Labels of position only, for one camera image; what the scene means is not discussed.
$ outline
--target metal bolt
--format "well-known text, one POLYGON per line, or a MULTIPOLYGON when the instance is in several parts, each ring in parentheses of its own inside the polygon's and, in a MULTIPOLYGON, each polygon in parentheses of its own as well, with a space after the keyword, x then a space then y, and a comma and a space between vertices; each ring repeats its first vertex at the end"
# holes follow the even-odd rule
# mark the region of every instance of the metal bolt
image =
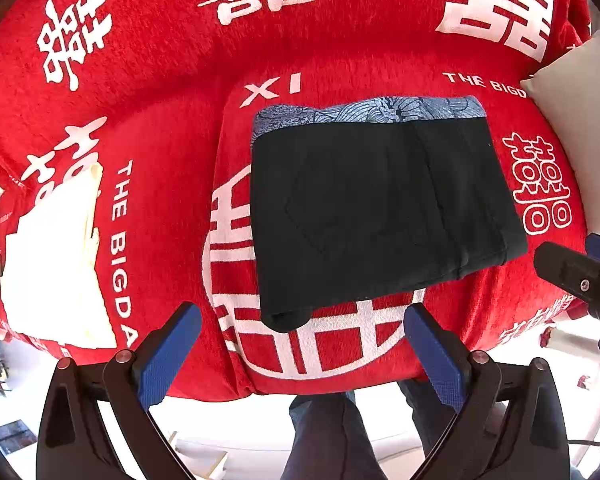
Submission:
POLYGON ((63 357, 58 361, 58 370, 66 370, 71 365, 70 357, 63 357))
POLYGON ((475 363, 483 365, 489 362, 489 354, 487 354, 487 352, 483 352, 482 350, 477 350, 472 352, 471 359, 473 359, 475 363))
POLYGON ((116 354, 116 361, 120 364, 128 363, 132 355, 131 350, 121 350, 116 354))

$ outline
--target red object on floor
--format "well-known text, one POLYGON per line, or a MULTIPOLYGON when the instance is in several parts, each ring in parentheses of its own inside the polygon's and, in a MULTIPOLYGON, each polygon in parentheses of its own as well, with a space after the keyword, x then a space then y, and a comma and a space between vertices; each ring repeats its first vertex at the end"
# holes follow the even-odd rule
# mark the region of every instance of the red object on floor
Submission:
MULTIPOLYGON (((546 240, 583 250, 578 187, 519 81, 587 40, 588 25, 586 0, 17 0, 0 25, 1 263, 5 235, 36 197, 97 160, 96 272, 118 348, 136 348, 183 300, 203 313, 171 395, 334 392, 416 376, 400 324, 414 294, 318 311, 293 335, 254 319, 251 123, 270 104, 470 94, 510 189, 532 197, 517 204, 529 253, 415 299, 469 348, 492 348, 571 301, 535 276, 532 255, 546 240), (88 137, 66 130, 88 124, 88 137)), ((79 363, 115 352, 30 341, 79 363)))

